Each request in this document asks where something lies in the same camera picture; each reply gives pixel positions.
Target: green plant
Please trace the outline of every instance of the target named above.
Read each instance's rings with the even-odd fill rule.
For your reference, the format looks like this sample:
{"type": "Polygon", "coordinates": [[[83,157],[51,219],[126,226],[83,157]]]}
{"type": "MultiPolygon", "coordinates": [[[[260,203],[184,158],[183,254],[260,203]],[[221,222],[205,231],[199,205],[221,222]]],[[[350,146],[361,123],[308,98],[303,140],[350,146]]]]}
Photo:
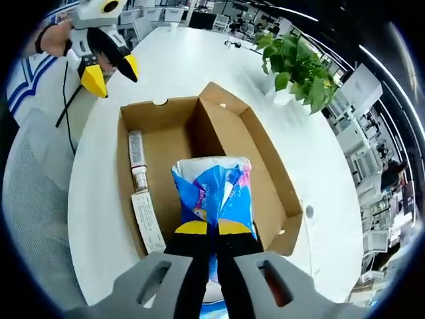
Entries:
{"type": "Polygon", "coordinates": [[[267,62],[278,75],[274,81],[276,91],[287,88],[296,100],[304,99],[303,104],[311,104],[311,113],[323,109],[330,101],[337,86],[333,77],[321,65],[318,56],[299,38],[283,35],[276,39],[273,34],[259,34],[256,37],[257,49],[264,49],[263,71],[269,74],[267,62]]]}

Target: open cardboard box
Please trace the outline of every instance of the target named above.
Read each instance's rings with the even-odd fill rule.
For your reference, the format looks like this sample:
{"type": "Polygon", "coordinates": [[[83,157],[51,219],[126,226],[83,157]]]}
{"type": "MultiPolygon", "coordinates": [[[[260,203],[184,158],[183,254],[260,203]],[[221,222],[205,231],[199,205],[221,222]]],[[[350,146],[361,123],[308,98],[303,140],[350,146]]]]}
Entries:
{"type": "Polygon", "coordinates": [[[124,217],[138,255],[147,255],[131,206],[135,192],[128,132],[141,130],[147,180],[159,227],[167,243],[181,224],[171,168],[182,159],[244,156],[251,161],[254,222],[266,250],[290,255],[302,209],[285,167],[252,109],[210,82],[199,96],[170,98],[161,106],[142,102],[121,109],[117,165],[124,217]]]}

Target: hand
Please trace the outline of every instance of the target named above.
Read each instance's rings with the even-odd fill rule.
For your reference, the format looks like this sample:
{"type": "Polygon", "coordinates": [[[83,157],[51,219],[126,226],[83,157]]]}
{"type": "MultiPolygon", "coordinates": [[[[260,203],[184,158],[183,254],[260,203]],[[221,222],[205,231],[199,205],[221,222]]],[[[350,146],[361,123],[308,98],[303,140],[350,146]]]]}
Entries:
{"type": "MultiPolygon", "coordinates": [[[[64,56],[66,42],[70,37],[71,29],[72,24],[70,20],[51,26],[44,32],[41,38],[41,49],[53,56],[64,56]]],[[[96,53],[96,56],[98,57],[100,67],[104,71],[112,71],[113,66],[103,53],[96,53]]]]}

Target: round table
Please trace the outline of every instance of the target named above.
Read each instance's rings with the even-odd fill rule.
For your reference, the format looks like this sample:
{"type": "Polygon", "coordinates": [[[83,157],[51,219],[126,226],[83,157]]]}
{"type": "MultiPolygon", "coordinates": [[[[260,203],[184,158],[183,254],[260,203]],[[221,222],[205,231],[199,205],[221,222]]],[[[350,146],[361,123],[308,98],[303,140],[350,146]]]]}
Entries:
{"type": "MultiPolygon", "coordinates": [[[[84,128],[72,168],[68,234],[75,273],[89,305],[112,291],[117,276],[138,260],[122,214],[116,171],[121,106],[196,96],[214,81],[250,105],[270,135],[303,208],[293,264],[310,274],[319,293],[343,302],[361,273],[363,234],[351,173],[335,135],[319,112],[307,116],[297,102],[279,107],[260,91],[266,75],[250,50],[224,45],[222,33],[160,27],[133,50],[139,81],[116,72],[109,98],[99,99],[84,128]]],[[[240,39],[244,46],[252,45],[240,39]]]]}

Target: paper label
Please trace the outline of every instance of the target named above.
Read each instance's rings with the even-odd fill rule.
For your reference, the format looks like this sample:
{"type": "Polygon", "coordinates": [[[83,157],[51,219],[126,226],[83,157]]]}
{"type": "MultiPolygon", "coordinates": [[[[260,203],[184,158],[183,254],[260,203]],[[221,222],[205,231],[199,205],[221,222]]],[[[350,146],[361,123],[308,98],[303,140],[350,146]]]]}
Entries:
{"type": "Polygon", "coordinates": [[[163,253],[165,241],[159,229],[157,217],[153,211],[152,200],[149,192],[136,193],[131,196],[135,218],[139,225],[141,238],[145,243],[148,254],[153,251],[163,253]]]}

